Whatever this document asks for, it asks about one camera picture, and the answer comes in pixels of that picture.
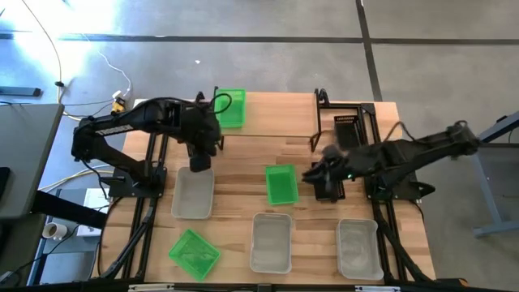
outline white cable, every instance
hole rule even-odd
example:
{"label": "white cable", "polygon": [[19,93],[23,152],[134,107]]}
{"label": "white cable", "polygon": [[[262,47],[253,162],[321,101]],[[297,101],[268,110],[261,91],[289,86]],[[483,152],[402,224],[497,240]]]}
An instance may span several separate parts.
{"label": "white cable", "polygon": [[[52,41],[52,38],[50,38],[49,33],[47,32],[47,30],[43,27],[43,24],[41,24],[40,20],[36,17],[34,12],[32,12],[31,7],[29,7],[29,5],[27,5],[25,0],[21,0],[21,2],[25,5],[25,7],[27,7],[27,10],[32,14],[32,17],[34,18],[34,20],[38,23],[38,25],[40,25],[41,30],[43,30],[43,32],[45,33],[45,35],[49,39],[50,44],[52,45],[52,48],[54,49],[54,52],[56,53],[56,59],[58,60],[58,68],[59,68],[59,80],[58,81],[60,83],[62,83],[62,61],[59,59],[59,54],[58,54],[58,50],[56,49],[56,45]],[[61,86],[58,86],[58,95],[56,97],[56,102],[57,103],[61,103],[61,101],[62,101],[62,88],[61,88]],[[74,116],[69,115],[65,110],[63,110],[63,114],[66,115],[67,117],[75,120],[75,121],[80,121],[81,120],[80,118],[76,118]]]}
{"label": "white cable", "polygon": [[[81,32],[81,34],[83,35],[84,38],[87,39],[88,43],[92,44],[92,42],[90,41],[90,39],[88,38],[88,36],[86,36],[86,35],[85,35],[84,33],[82,33],[82,32]],[[128,81],[128,88],[127,88],[127,91],[122,95],[122,97],[126,97],[127,94],[131,91],[131,80],[130,80],[130,78],[128,78],[127,74],[126,74],[123,70],[121,70],[121,69],[117,68],[116,66],[110,64],[110,61],[108,61],[108,58],[107,58],[107,57],[106,57],[102,52],[100,52],[100,51],[97,49],[97,47],[96,47],[95,49],[96,49],[97,53],[98,53],[100,56],[103,57],[103,59],[104,59],[105,62],[106,62],[106,65],[108,65],[108,67],[110,67],[110,68],[116,70],[117,72],[121,73],[121,74],[124,76],[124,78],[127,79],[127,81]]]}
{"label": "white cable", "polygon": [[[33,17],[34,20],[38,23],[38,25],[40,26],[40,28],[41,28],[41,30],[43,31],[43,33],[44,33],[44,34],[47,36],[47,38],[49,39],[49,42],[50,42],[50,44],[52,45],[52,48],[54,49],[54,52],[55,52],[55,54],[56,54],[56,59],[58,60],[58,68],[59,68],[59,80],[58,80],[58,81],[59,81],[59,83],[62,84],[62,62],[61,62],[61,59],[59,58],[59,54],[58,54],[58,50],[56,49],[56,45],[55,45],[54,42],[52,41],[52,38],[50,37],[50,35],[49,35],[49,33],[47,32],[47,30],[43,27],[43,24],[41,24],[40,20],[36,17],[36,15],[34,14],[34,12],[32,12],[31,7],[29,7],[29,5],[25,2],[25,0],[21,0],[21,2],[25,5],[25,7],[27,7],[27,10],[31,13],[32,17]],[[82,34],[82,35],[87,39],[87,41],[88,41],[89,43],[91,42],[91,41],[88,39],[88,37],[84,35],[84,33],[81,33],[81,34]],[[124,78],[126,78],[126,80],[128,81],[128,88],[127,88],[127,91],[122,95],[123,97],[126,97],[126,95],[127,95],[127,94],[131,91],[131,89],[132,89],[130,78],[128,78],[127,74],[126,74],[123,70],[121,70],[121,69],[119,69],[119,68],[113,66],[112,64],[110,64],[110,62],[108,61],[108,58],[107,58],[104,54],[102,54],[98,49],[96,49],[96,51],[99,53],[100,56],[103,57],[103,59],[106,61],[106,64],[107,64],[110,68],[112,68],[112,69],[114,69],[114,70],[120,72],[120,73],[124,76]],[[57,103],[62,103],[62,88],[61,88],[61,86],[58,86],[58,95],[57,95],[57,97],[56,97],[56,102],[57,102]],[[75,116],[73,116],[73,115],[67,113],[65,110],[63,110],[63,115],[65,115],[65,116],[67,116],[68,118],[71,118],[71,119],[73,119],[73,120],[75,120],[75,121],[80,121],[80,120],[81,120],[81,118],[77,118],[77,117],[75,117]]]}
{"label": "white cable", "polygon": [[[93,168],[93,169],[98,169],[98,168],[101,168],[101,167],[108,167],[108,166],[111,166],[111,165],[96,165],[96,166],[93,166],[92,168]],[[106,170],[105,170],[105,171],[104,171],[104,170],[101,170],[101,172],[102,172],[102,173],[109,173],[109,171],[106,172]],[[93,173],[93,172],[92,172],[91,170],[89,170],[89,169],[81,170],[81,171],[79,171],[79,172],[77,172],[77,173],[75,173],[75,174],[72,174],[71,176],[68,176],[68,177],[66,177],[66,178],[62,178],[62,179],[58,180],[57,182],[53,182],[53,183],[51,183],[50,185],[47,185],[47,186],[44,186],[44,187],[40,187],[40,188],[38,189],[38,191],[42,191],[42,190],[44,190],[44,189],[46,189],[46,188],[49,188],[47,191],[52,191],[52,190],[55,189],[56,187],[61,186],[63,183],[66,183],[66,182],[68,182],[69,180],[71,180],[71,179],[73,179],[73,178],[77,178],[77,177],[79,177],[79,176],[83,176],[83,175],[85,175],[85,174],[89,174],[89,173]]]}

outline desk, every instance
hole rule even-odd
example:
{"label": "desk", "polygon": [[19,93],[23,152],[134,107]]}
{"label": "desk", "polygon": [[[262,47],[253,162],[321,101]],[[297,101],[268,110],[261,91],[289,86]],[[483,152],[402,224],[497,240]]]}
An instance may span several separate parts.
{"label": "desk", "polygon": [[[272,102],[284,102],[272,99]],[[395,103],[375,103],[380,136],[384,138],[399,120]],[[299,108],[311,116],[315,106]],[[291,109],[284,109],[290,115]],[[323,130],[332,129],[333,115],[352,114],[344,109],[321,111]],[[276,111],[265,111],[261,116],[247,116],[247,123],[275,122]],[[316,120],[304,121],[315,129]],[[294,131],[301,124],[291,123]],[[392,139],[401,136],[395,131]],[[212,216],[206,221],[181,221],[171,215],[176,173],[188,165],[186,146],[168,143],[165,166],[168,168],[165,195],[159,200],[152,234],[148,269],[145,281],[193,282],[187,273],[168,258],[169,249],[187,228],[199,232],[221,251],[215,268],[204,282],[210,283],[284,283],[284,284],[357,284],[337,271],[335,228],[342,218],[372,218],[371,203],[366,199],[362,179],[344,182],[346,199],[337,204],[315,200],[313,187],[301,182],[301,173],[312,161],[320,159],[319,149],[330,144],[331,133],[324,133],[318,151],[310,152],[306,137],[228,136],[225,148],[212,159],[215,172],[215,196]],[[148,135],[143,132],[127,134],[124,153],[135,159],[144,159]],[[267,203],[264,168],[267,165],[294,164],[298,174],[299,202],[294,205],[271,206]],[[127,243],[135,200],[124,199],[109,217],[102,248],[103,269],[115,260]],[[395,202],[401,242],[413,260],[426,275],[434,278],[427,237],[418,210],[409,202]],[[252,218],[259,212],[287,213],[293,219],[292,270],[286,275],[254,273],[249,266]],[[393,275],[397,274],[392,248],[388,249]],[[136,248],[133,267],[137,267],[140,247]]]}
{"label": "desk", "polygon": [[0,166],[11,168],[0,199],[0,218],[16,219],[31,210],[63,105],[0,106]]}
{"label": "desk", "polygon": [[313,93],[247,92],[247,121],[241,128],[221,129],[223,135],[310,137],[317,132]]}

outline black cable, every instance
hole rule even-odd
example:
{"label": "black cable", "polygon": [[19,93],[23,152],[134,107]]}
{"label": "black cable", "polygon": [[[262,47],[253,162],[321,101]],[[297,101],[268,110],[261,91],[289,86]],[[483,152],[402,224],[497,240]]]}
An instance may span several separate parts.
{"label": "black cable", "polygon": [[99,171],[93,169],[90,165],[88,165],[88,163],[84,160],[82,160],[81,162],[83,162],[83,164],[89,169],[91,170],[92,172],[94,172],[94,174],[97,175],[97,178],[99,178],[99,187],[101,188],[101,190],[103,191],[103,195],[105,196],[105,199],[108,200],[108,196],[106,195],[106,190],[105,188],[103,187],[103,184],[101,183],[101,175],[99,174]]}
{"label": "black cable", "polygon": [[218,98],[218,97],[228,97],[229,98],[229,104],[227,104],[227,106],[223,109],[220,109],[219,111],[212,111],[212,112],[209,112],[210,114],[221,114],[223,112],[225,112],[229,107],[230,105],[233,103],[233,98],[231,97],[231,95],[229,95],[228,93],[219,93],[217,94],[215,97],[212,98],[212,100],[209,102],[209,105],[214,109],[214,103],[215,103],[215,100]]}
{"label": "black cable", "polygon": [[513,130],[511,130],[511,131],[510,131],[510,134],[508,134],[508,142],[509,142],[509,143],[512,143],[512,142],[510,142],[510,138],[512,138],[512,133],[513,133]]}
{"label": "black cable", "polygon": [[[122,199],[122,197],[119,197],[117,199],[114,200],[114,202],[112,203],[112,207],[108,209],[108,212],[106,213],[106,222],[108,222],[108,218],[110,216],[110,214],[112,213],[112,210],[115,209],[115,206],[117,206],[117,204],[119,203],[119,201]],[[103,234],[105,234],[105,228],[106,228],[106,223],[105,223],[105,227],[103,227],[103,229],[101,230],[101,235],[99,237],[99,243],[98,243],[98,248],[97,248],[97,276],[99,277],[101,275],[101,250],[103,248]]]}
{"label": "black cable", "polygon": [[312,144],[314,142],[314,139],[318,136],[318,135],[322,135],[323,133],[328,133],[328,132],[333,132],[334,130],[322,130],[321,132],[317,132],[315,133],[314,135],[312,135],[310,137],[310,139],[308,140],[308,143]]}
{"label": "black cable", "polygon": [[[456,121],[456,122],[454,123],[454,126],[459,126],[459,125],[461,125],[461,124],[463,124],[463,127],[462,127],[460,130],[458,130],[457,132],[452,133],[451,135],[458,135],[458,134],[460,134],[460,133],[461,133],[461,132],[462,132],[462,131],[467,127],[468,122],[465,121],[465,120],[459,120],[459,121]],[[427,141],[427,142],[423,142],[423,141],[416,140],[416,139],[411,135],[411,133],[409,132],[409,130],[407,130],[407,127],[405,126],[404,122],[402,122],[402,121],[398,121],[398,122],[396,122],[396,123],[392,126],[392,128],[391,128],[391,130],[389,131],[388,135],[384,138],[384,140],[383,140],[382,142],[386,142],[386,141],[389,139],[389,137],[391,136],[391,134],[395,131],[395,129],[396,129],[398,126],[400,126],[400,127],[402,128],[402,130],[403,130],[403,131],[404,131],[404,132],[405,132],[405,133],[406,133],[406,134],[411,138],[411,140],[412,140],[413,142],[415,142],[415,143],[429,145],[429,144],[432,144],[432,143],[438,143],[438,142],[443,141],[443,140],[439,140],[439,141]]]}
{"label": "black cable", "polygon": [[423,216],[423,211],[422,211],[422,208],[420,207],[420,205],[418,205],[418,203],[416,203],[415,200],[409,200],[409,202],[411,202],[411,204],[416,206],[416,208],[420,211],[420,214],[422,215],[422,221],[425,222],[425,217]]}
{"label": "black cable", "polygon": [[93,113],[93,114],[89,114],[89,115],[81,115],[81,114],[68,114],[70,116],[73,116],[73,117],[81,117],[81,118],[88,118],[88,117],[93,117],[95,116],[96,114],[99,114],[102,110],[106,109],[107,106],[110,106],[112,105],[111,103],[109,103],[108,105],[105,105],[103,107],[101,107],[97,112]]}

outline metal bracket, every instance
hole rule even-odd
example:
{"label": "metal bracket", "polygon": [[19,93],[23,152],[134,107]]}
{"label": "metal bracket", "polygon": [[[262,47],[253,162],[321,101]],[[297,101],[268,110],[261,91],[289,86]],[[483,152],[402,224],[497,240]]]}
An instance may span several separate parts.
{"label": "metal bracket", "polygon": [[155,182],[150,185],[139,185],[131,176],[120,169],[114,170],[112,178],[104,179],[103,183],[110,186],[108,196],[130,198],[158,198],[164,194],[165,179],[168,170],[163,166],[153,167],[151,172]]}
{"label": "metal bracket", "polygon": [[316,94],[317,101],[319,103],[322,101],[324,106],[330,106],[330,100],[328,99],[328,93],[326,92],[326,89],[321,88],[320,90],[318,90],[316,88],[314,93]]}
{"label": "metal bracket", "polygon": [[202,92],[198,92],[196,94],[195,103],[199,103],[200,101],[205,100],[204,94]]}
{"label": "metal bracket", "polygon": [[373,103],[362,103],[360,104],[362,110],[368,112],[369,114],[375,115],[375,104]]}

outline black metal frame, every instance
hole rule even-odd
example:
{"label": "black metal frame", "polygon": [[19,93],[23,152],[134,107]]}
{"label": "black metal frame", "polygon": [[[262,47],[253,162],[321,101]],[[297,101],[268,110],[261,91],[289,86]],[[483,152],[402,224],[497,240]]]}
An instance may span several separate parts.
{"label": "black metal frame", "polygon": [[140,187],[135,187],[135,185],[138,183],[126,171],[120,170],[118,168],[114,169],[114,175],[112,177],[102,178],[101,181],[110,186],[108,194],[108,196],[110,197],[162,197],[162,195],[164,194],[164,185],[167,172],[159,167],[150,168],[149,171],[151,173],[154,173],[154,177],[157,180],[155,183],[149,186],[144,185]]}
{"label": "black metal frame", "polygon": [[[165,154],[168,146],[168,140],[169,137],[167,135],[162,135],[162,141],[161,141],[161,148],[159,150],[159,158],[157,162],[157,168],[164,169],[164,163],[165,163]],[[145,161],[147,163],[152,163],[152,157],[153,157],[153,151],[155,148],[155,143],[157,141],[157,134],[150,134],[149,140],[148,140],[148,148],[146,151],[146,157]],[[133,215],[133,220],[131,223],[131,230],[130,230],[130,239],[135,235],[135,232],[140,226],[140,221],[142,217],[142,212],[144,208],[144,201],[145,198],[137,198],[136,204],[135,204],[135,211]],[[150,206],[157,206],[159,198],[151,198],[150,200]],[[149,255],[149,248],[152,241],[152,232],[153,232],[153,224],[155,221],[155,214],[156,212],[152,212],[152,216],[148,223],[148,228],[146,229],[144,233],[144,240],[143,240],[143,247],[141,250],[140,260],[139,260],[139,267],[137,268],[137,271],[135,272],[135,276],[131,277],[131,264],[133,261],[133,256],[135,253],[134,249],[131,249],[129,251],[129,256],[127,257],[127,260],[124,262],[124,266],[122,267],[122,279],[128,279],[128,280],[138,280],[140,282],[144,282],[144,277],[146,275],[146,268],[148,263],[148,255]]]}
{"label": "black metal frame", "polygon": [[[398,292],[398,291],[452,291],[452,292],[500,292],[485,288],[473,288],[461,286],[456,281],[436,282],[412,282],[395,281],[392,286],[386,285],[307,285],[307,284],[205,284],[205,283],[165,283],[148,287],[150,290],[185,290],[193,292],[222,292],[222,291],[251,291],[251,292],[277,292],[277,291],[365,291],[365,292]],[[52,285],[40,285],[29,287],[3,288],[6,292],[127,292],[135,290],[131,287],[143,284],[140,279],[97,279],[91,281],[76,281]]]}
{"label": "black metal frame", "polygon": [[[364,117],[365,114],[368,115],[371,124],[372,135],[374,139],[374,143],[380,142],[380,133],[379,126],[376,121],[376,112],[375,105],[373,103],[332,103],[328,99],[328,94],[325,89],[316,88],[314,91],[315,99],[316,99],[316,111],[317,111],[317,133],[310,138],[311,151],[314,152],[317,148],[317,144],[319,143],[319,139],[323,133],[323,129],[321,126],[321,110],[355,110],[358,115],[358,124],[359,130],[358,133],[360,144],[366,145],[369,144],[367,139],[367,125],[365,123]],[[392,201],[384,201],[383,204],[386,206],[387,214],[388,214],[388,223],[391,231],[394,233],[396,239],[400,241],[400,237],[398,234],[398,226],[397,226],[397,218],[395,214],[395,210],[392,204]],[[375,216],[380,210],[380,202],[378,200],[372,200],[371,206],[373,209],[373,215]],[[379,246],[379,254],[380,254],[380,265],[382,270],[384,271],[384,283],[388,284],[389,282],[394,281],[393,275],[391,273],[391,269],[389,267],[389,259],[388,259],[388,251],[385,244],[384,233],[381,229],[377,230],[377,243]],[[405,266],[399,256],[397,258],[397,272],[398,279],[406,281],[407,273],[405,270]]]}

